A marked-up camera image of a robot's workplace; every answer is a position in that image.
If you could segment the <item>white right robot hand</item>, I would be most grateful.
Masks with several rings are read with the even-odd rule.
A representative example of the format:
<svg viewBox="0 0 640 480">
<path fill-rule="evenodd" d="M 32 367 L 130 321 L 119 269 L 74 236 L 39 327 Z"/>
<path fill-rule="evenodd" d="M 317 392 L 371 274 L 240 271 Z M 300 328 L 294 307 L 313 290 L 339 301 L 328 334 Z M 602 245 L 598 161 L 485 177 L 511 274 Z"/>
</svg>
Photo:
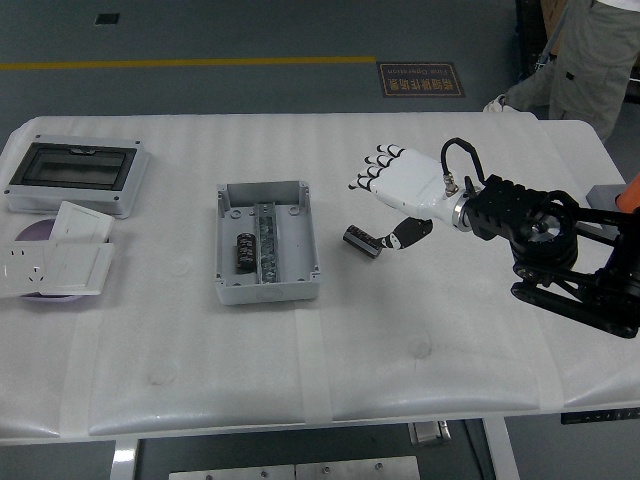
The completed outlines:
<svg viewBox="0 0 640 480">
<path fill-rule="evenodd" d="M 435 159 L 413 149 L 380 145 L 365 158 L 366 168 L 349 183 L 352 190 L 371 192 L 379 201 L 406 215 L 394 230 L 374 238 L 351 225 L 343 239 L 371 258 L 384 249 L 402 250 L 431 233 L 438 219 L 461 232 L 471 226 L 463 212 L 464 192 Z"/>
</svg>

